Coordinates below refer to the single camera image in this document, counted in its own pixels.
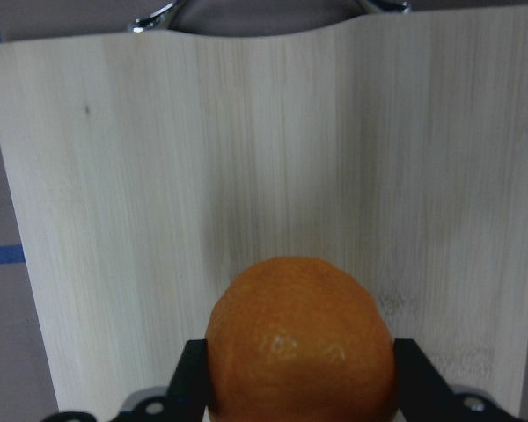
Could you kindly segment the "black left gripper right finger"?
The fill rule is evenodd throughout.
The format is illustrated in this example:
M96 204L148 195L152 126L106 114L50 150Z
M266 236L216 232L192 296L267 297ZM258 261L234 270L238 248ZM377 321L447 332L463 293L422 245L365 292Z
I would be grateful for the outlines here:
M454 421L455 394L428 357L410 338L396 338L398 404L406 421Z

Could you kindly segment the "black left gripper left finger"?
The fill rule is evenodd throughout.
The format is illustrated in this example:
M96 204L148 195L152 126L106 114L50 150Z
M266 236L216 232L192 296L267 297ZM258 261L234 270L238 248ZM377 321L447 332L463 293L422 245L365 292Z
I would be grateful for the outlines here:
M208 343L188 340L166 391L169 421L203 421L210 396Z

